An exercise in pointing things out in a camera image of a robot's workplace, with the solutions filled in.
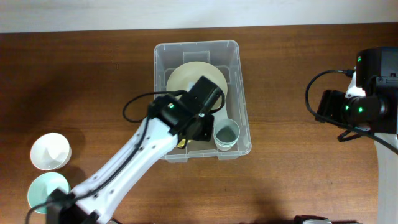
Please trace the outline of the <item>yellow small bowl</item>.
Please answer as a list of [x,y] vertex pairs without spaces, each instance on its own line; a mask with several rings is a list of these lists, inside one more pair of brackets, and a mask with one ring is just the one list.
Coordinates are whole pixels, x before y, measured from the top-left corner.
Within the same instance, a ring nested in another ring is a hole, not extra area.
[[183,139],[176,145],[176,147],[179,148],[179,149],[185,149],[187,144],[190,143],[190,142],[191,142],[191,140]]

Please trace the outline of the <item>cream paper cup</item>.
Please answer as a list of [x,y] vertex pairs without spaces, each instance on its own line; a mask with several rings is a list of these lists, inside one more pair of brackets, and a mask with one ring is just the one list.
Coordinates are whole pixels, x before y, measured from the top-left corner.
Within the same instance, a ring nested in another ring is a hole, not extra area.
[[216,147],[217,147],[218,150],[228,151],[228,150],[230,150],[233,147],[233,144],[227,144],[227,145],[217,144]]

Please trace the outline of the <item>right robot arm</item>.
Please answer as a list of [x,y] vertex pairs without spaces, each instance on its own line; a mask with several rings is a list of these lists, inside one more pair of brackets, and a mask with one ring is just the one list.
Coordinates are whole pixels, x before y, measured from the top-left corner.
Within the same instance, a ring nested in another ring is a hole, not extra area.
[[321,123],[343,129],[339,142],[367,137],[378,162],[378,223],[397,223],[397,48],[360,51],[356,66],[342,70],[351,78],[345,92],[325,90],[317,110],[305,93],[305,106]]

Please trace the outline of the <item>grey paper cup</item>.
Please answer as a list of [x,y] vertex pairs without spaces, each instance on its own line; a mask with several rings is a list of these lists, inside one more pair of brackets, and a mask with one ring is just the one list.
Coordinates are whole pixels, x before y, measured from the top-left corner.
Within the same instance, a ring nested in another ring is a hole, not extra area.
[[233,119],[224,119],[214,125],[213,138],[220,142],[238,141],[240,128]]

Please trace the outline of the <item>cream bowl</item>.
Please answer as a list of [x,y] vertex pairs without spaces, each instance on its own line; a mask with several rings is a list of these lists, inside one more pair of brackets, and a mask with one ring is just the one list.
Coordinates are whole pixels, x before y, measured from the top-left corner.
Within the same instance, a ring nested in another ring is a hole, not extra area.
[[177,67],[167,80],[167,91],[194,89],[194,93],[209,93],[217,85],[228,94],[228,84],[222,72],[205,62],[188,62]]

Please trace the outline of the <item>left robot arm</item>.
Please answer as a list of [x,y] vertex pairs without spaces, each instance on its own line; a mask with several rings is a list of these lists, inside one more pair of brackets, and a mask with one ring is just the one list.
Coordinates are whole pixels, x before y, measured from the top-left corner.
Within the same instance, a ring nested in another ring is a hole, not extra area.
[[108,223],[137,181],[180,141],[209,141],[213,106],[225,93],[201,76],[189,91],[156,91],[130,140],[95,174],[70,192],[56,188],[25,216],[46,209],[46,223]]

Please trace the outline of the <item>green paper cup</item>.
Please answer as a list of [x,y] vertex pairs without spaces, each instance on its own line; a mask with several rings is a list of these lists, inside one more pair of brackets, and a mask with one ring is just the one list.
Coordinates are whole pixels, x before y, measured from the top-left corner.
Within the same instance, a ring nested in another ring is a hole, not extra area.
[[220,142],[217,139],[215,139],[215,145],[219,150],[222,151],[228,151],[230,150],[234,145],[236,144],[236,141],[233,142]]

